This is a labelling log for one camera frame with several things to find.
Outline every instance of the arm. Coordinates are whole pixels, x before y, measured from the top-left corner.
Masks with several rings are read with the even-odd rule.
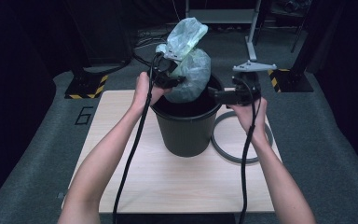
[[[259,103],[261,106],[255,121],[252,144],[260,160],[277,217],[281,223],[316,223],[310,206],[295,180],[269,145],[264,129],[267,101],[264,98],[256,101],[256,108]],[[236,112],[242,128],[248,132],[252,123],[251,106],[230,107]]]
[[[130,108],[78,168],[65,197],[59,223],[100,222],[100,200],[123,155],[134,126],[142,116],[148,82],[147,74],[141,73]],[[155,103],[167,91],[154,87],[150,104]]]

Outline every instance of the yellow and black hazard tape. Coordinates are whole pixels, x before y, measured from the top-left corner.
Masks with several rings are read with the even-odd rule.
[[[65,94],[66,99],[93,99],[100,97],[103,87],[106,83],[106,80],[108,78],[108,75],[102,77],[100,85],[98,86],[98,89],[96,92],[89,93],[89,94]]]
[[[288,72],[290,70],[288,69],[278,69],[279,71],[282,71],[282,72]],[[279,82],[278,82],[278,79],[275,77],[274,75],[274,71],[275,70],[268,70],[268,75],[269,75],[269,78],[271,79],[271,83],[272,83],[272,87],[274,88],[274,90],[276,92],[281,92],[281,88],[279,87]]]

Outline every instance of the bucket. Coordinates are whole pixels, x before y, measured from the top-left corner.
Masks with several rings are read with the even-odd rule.
[[[222,105],[209,95],[208,87],[223,90],[220,80],[211,75],[205,90],[195,101],[175,104],[162,96],[151,106],[156,113],[164,145],[176,156],[194,157],[209,145],[216,112]]]

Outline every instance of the table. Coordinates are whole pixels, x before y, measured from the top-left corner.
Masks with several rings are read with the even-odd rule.
[[[90,125],[77,166],[93,147],[119,121],[131,104],[134,91],[105,91]],[[222,106],[217,116],[229,111]],[[131,151],[137,126],[132,132],[123,158],[101,200],[100,212],[111,213],[124,166]],[[221,148],[240,157],[245,132],[233,117],[222,120],[214,135]],[[272,146],[277,155],[275,143]],[[248,158],[255,151],[249,148]],[[149,109],[143,135],[132,159],[120,202],[119,213],[233,213],[240,212],[241,165],[228,161],[210,144],[191,158],[173,155],[161,137],[156,114]],[[259,163],[246,167],[248,212],[273,212],[267,184]]]
[[[250,34],[246,36],[249,60],[256,62],[253,36],[257,23],[261,0],[257,0],[255,8],[251,9],[191,9],[186,0],[186,18],[195,17],[201,23],[250,23]]]

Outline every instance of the gray carpet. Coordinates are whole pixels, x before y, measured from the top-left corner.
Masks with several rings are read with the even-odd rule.
[[[290,53],[293,31],[265,29],[255,47],[259,63],[290,68],[304,40]],[[209,34],[198,45],[212,58],[212,71],[231,87],[232,66],[248,59],[245,33]],[[150,61],[156,45],[136,49]],[[108,90],[134,88],[146,66],[131,63],[109,75]],[[104,70],[96,67],[93,70]],[[282,160],[310,203],[318,223],[358,223],[358,157],[338,129],[324,94],[312,74],[307,74],[314,92],[276,93],[267,72],[259,72],[268,120]],[[16,168],[0,190],[0,223],[56,223],[92,115],[100,99],[67,100],[64,92],[72,80],[66,72],[55,77],[57,94],[42,125]],[[90,122],[75,125],[84,106],[91,106]],[[102,215],[111,223],[110,215]],[[246,223],[278,223],[273,213],[248,214]]]

